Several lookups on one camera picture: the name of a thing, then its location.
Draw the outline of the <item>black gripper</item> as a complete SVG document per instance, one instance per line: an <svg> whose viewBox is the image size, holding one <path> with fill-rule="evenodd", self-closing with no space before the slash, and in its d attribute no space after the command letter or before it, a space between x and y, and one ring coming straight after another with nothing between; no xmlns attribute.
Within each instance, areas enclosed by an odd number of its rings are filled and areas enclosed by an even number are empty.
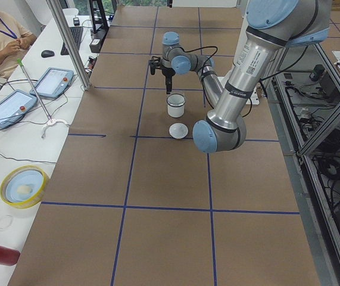
<svg viewBox="0 0 340 286"><path fill-rule="evenodd" d="M175 75L175 71L171 67L162 66L161 72L166 77L166 93L169 94L172 91L172 77Z"/></svg>

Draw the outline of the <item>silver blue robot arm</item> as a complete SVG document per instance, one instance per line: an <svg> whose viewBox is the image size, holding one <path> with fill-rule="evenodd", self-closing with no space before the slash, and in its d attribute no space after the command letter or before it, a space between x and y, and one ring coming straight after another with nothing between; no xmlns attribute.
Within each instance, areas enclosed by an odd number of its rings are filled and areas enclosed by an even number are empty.
<svg viewBox="0 0 340 286"><path fill-rule="evenodd" d="M331 9L332 1L249 1L244 30L247 41L225 84L218 80L210 58L186 52L177 33L164 34L160 66L177 74L195 72L213 107L192 131L200 151L230 151L244 143L247 132L241 111L274 53L325 40Z"/></svg>

